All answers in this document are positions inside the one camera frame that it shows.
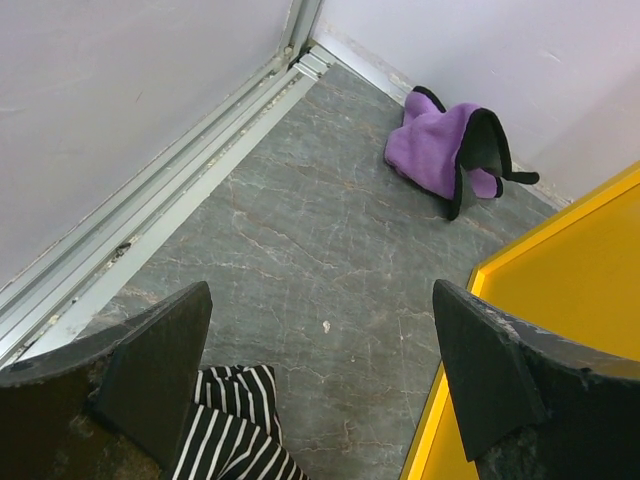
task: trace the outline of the sliding door frame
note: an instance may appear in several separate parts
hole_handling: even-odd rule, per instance
[[[0,291],[0,366],[19,358],[60,312],[76,303],[173,198],[172,185],[184,188],[175,179],[197,172],[200,165],[193,162],[202,161],[202,152],[282,79],[306,51],[321,3],[292,0],[282,39],[267,65]]]

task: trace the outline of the gray marble floor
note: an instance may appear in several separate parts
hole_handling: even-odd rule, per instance
[[[553,213],[507,185],[444,220],[382,161],[401,113],[333,67],[85,333],[206,280],[203,363],[275,366],[285,443],[308,474],[398,478],[439,362],[434,280],[465,284]]]

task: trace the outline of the black plastic part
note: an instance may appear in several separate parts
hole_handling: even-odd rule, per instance
[[[185,411],[210,315],[206,283],[194,284],[123,324],[0,371],[0,478],[107,479],[132,458],[138,462],[132,465],[138,472],[132,478],[154,478],[153,468],[147,467],[155,462],[147,462],[149,457],[134,452],[137,447],[123,439],[130,437],[142,450],[157,453],[158,470],[172,462],[176,452],[168,446],[175,449],[180,439],[179,413],[163,409]],[[178,323],[181,330],[193,333],[176,332]],[[188,352],[181,353],[182,358],[167,345],[168,335]],[[144,358],[127,363],[127,352]],[[151,360],[157,363],[151,366]],[[123,367],[133,370],[125,374]],[[157,387],[176,376],[185,378],[173,383],[179,395]],[[139,379],[145,387],[123,391],[122,378]],[[141,392],[154,396],[142,398]],[[117,408],[105,409],[97,419],[91,414],[96,398],[117,399],[139,419],[121,422]],[[139,429],[153,420],[173,423],[161,432],[154,428],[158,438],[150,439]]]
[[[453,407],[471,461],[515,428],[544,421],[546,413],[522,352],[498,324],[477,321],[477,312],[451,295],[451,288],[436,282],[433,308]]]
[[[91,408],[163,469],[174,464],[209,327],[209,289],[191,295],[118,345]]]
[[[639,362],[572,342],[442,280],[434,309],[463,445],[482,480],[640,478]],[[492,422],[513,428],[496,438]]]

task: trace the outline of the metal track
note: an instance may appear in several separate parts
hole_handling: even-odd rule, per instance
[[[333,63],[314,48],[294,68],[270,75],[239,107],[186,142],[171,168],[160,168],[90,238],[59,260],[3,318],[0,364],[68,343],[206,199]]]

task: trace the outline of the black trim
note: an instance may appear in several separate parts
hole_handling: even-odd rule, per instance
[[[496,177],[496,186],[498,190],[494,198],[500,198],[504,193],[504,185],[502,184],[502,180],[500,180],[498,177]]]
[[[473,112],[471,112],[471,115],[469,115],[469,119],[467,120],[467,126],[465,127],[465,131],[462,134],[462,141],[460,142],[460,148],[458,148],[458,152],[456,153],[456,158],[454,160],[455,187],[453,191],[453,199],[451,201],[451,209],[449,211],[449,215],[447,216],[449,220],[455,220],[458,217],[458,215],[460,214],[460,207],[462,205],[462,163],[464,160],[463,156],[466,155],[466,151],[468,148],[472,148],[472,146],[469,145],[469,136],[467,135],[467,132],[470,129],[474,128],[477,123],[485,119],[491,123],[494,129],[497,127],[499,131],[502,131],[502,127],[500,126],[500,121],[498,120],[498,117],[491,110],[488,110],[486,108],[478,108],[477,110],[474,110]],[[500,159],[502,160],[504,149],[506,148],[506,155],[510,162],[511,157],[509,156],[509,145],[502,143],[501,136],[498,134],[498,132],[496,132],[496,134],[497,134],[496,139],[498,141],[498,154],[500,155]]]
[[[436,96],[436,94],[433,93],[431,90],[429,90],[427,87],[422,87],[418,85],[417,87],[413,87],[412,91],[425,95],[429,100],[433,102],[433,104],[438,108],[438,110],[440,110],[440,113],[445,113],[447,111],[447,109],[444,108],[443,103]]]
[[[523,183],[525,185],[534,185],[540,181],[540,175],[537,172],[511,172],[509,178],[505,177],[505,180]]]

